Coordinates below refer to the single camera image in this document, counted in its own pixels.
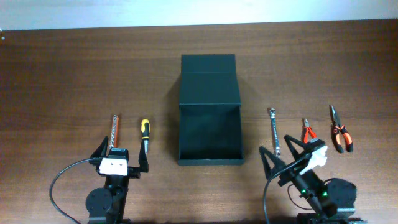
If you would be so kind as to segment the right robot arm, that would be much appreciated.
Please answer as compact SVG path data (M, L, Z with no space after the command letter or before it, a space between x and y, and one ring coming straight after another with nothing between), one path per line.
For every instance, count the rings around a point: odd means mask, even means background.
M289 135L284 136L284 139L294 158L289 164L264 146L259 147L267 179L262 196L265 222L270 222L267 214L267 189L278 177L279 186L294 186L313 210L313 213L299 213L296 223L367 223L366 220L352 217L356 211L354 203L357 196L354 183L340 178L321 180L314 173L315 167L326 164L328 146L325 142L315 138L305 143Z

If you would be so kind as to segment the orange black long-nose pliers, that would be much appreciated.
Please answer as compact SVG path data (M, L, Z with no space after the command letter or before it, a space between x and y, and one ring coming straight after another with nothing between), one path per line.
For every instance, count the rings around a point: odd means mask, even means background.
M339 153L344 153L344 149L343 146L341 145L341 140L340 140L340 134L341 134L345 142L345 150L347 152L353 152L354 151L353 139L350 133L347 131L345 125L341 123L340 117L337 111L335 110L335 107L333 105L329 105L329 107L330 107L330 115L332 121L331 138L335 149Z

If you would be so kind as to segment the orange socket bit rail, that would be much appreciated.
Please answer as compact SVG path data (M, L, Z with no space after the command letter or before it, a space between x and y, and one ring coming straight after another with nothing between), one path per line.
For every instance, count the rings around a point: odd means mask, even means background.
M117 115L113 116L112 120L112 127L111 127L111 136L109 139L109 148L112 149L117 146L118 140L118 124L119 124L119 117Z

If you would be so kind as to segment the small red cutting pliers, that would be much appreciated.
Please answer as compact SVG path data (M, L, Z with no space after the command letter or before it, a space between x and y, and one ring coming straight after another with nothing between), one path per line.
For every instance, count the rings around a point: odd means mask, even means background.
M316 139L318 136L315 134L313 131L312 127L310 126L309 122L307 119L303 119L303 134L302 134L302 140L306 144L309 142L309 137L312 139Z

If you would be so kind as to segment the yellow black screwdriver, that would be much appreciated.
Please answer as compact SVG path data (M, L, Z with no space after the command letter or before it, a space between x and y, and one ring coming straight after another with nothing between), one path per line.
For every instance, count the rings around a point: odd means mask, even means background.
M143 119L141 121L141 133L142 133L142 143L144 146L145 154L148 153L149 150L149 140L150 140L150 122L148 119Z

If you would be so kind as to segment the dark green open box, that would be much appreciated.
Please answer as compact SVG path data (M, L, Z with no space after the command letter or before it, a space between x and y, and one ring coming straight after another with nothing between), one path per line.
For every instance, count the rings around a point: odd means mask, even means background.
M243 164L236 57L233 54L183 55L179 94L178 164Z

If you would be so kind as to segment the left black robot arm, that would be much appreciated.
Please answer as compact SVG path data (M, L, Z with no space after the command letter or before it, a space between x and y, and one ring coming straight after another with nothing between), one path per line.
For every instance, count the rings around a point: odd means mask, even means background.
M103 187L92 190L86 198L89 223L122 224L131 223L124 218L124 209L129 190L129 181L139 179L148 173L147 149L149 136L142 137L139 166L128 166L129 151L124 148L108 148L108 137L90 156L90 164L96 167L100 176L106 177Z

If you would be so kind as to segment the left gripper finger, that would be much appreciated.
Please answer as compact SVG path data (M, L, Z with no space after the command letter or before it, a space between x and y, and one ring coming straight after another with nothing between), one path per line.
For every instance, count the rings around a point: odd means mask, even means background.
M101 163L102 158L105 157L106 151L108 149L109 137L105 136L102 143L97 147L97 149L90 156L90 164L98 165Z
M148 173L149 171L149 163L147 160L148 148L149 148L149 140L142 140L140 153L139 153L139 168L140 172L144 173Z

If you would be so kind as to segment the silver ratchet wrench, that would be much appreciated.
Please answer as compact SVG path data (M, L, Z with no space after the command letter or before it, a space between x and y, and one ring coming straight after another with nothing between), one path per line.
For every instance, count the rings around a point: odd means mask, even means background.
M269 108L269 116L270 116L271 127L272 127L274 154L277 157L280 157L280 145L279 145L279 139L278 139L278 134L277 134L277 126L276 126L275 109L274 108Z

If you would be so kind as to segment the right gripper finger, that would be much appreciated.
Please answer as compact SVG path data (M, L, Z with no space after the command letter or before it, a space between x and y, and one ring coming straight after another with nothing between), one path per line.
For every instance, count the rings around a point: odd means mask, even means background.
M286 163L272 152L267 150L264 146L259 147L259 153L262 159L266 179L269 180L276 173L280 172Z
M309 159L311 158L311 151L309 150L309 145L304 143L303 141L300 141L288 134L286 134L284 136L284 140L287 144L287 147L289 148L289 151L291 152L291 154L293 155L294 159ZM303 152L299 153L296 148L295 145L301 147L303 149Z

